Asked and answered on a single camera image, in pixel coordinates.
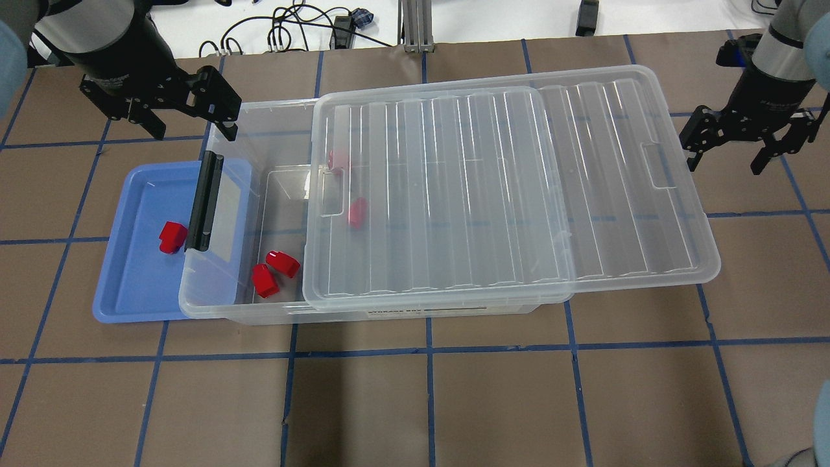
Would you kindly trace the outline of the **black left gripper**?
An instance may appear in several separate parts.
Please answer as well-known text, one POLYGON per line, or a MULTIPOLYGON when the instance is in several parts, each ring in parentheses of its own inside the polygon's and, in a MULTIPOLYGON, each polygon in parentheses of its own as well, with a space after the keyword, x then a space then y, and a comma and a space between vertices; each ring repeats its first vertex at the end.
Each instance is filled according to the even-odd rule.
POLYGON ((86 18, 79 36, 79 89, 107 118, 127 119, 163 141, 166 124, 154 110, 174 109, 236 141, 240 95, 213 66, 180 68, 149 17, 86 18))

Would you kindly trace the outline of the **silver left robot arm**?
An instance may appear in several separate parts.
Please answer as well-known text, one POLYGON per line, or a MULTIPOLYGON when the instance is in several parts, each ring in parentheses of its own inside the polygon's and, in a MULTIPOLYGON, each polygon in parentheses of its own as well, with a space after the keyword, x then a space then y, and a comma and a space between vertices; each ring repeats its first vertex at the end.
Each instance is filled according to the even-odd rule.
POLYGON ((79 89, 113 121, 127 119, 160 141, 158 109, 215 125, 235 141, 241 97, 214 66, 193 74, 174 55, 139 1, 3 1, 2 110, 7 110, 38 34, 83 71, 79 89))

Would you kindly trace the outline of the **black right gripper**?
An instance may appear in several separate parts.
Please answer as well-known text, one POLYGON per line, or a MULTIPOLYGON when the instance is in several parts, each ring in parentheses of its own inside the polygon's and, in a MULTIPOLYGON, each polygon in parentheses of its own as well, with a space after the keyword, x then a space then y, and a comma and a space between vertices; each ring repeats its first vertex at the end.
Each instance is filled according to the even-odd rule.
POLYGON ((751 162, 760 175, 774 158, 795 154, 812 143, 821 119, 801 107, 815 80, 792 82, 746 68, 722 110, 698 106, 680 134, 687 167, 695 172, 706 151, 732 141, 764 143, 751 162))

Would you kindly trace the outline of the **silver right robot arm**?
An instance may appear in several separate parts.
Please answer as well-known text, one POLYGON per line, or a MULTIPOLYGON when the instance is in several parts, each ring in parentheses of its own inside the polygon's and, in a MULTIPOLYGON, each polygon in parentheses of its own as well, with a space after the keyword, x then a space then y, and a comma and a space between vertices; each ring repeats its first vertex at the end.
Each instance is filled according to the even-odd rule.
POLYGON ((828 103, 813 115, 803 102, 815 86, 828 88, 828 12, 827 1, 779 1, 764 33, 724 42, 717 65, 742 74, 722 110, 697 106, 683 127, 690 171, 715 147, 760 141, 750 164, 758 175, 771 160, 816 141, 828 103))

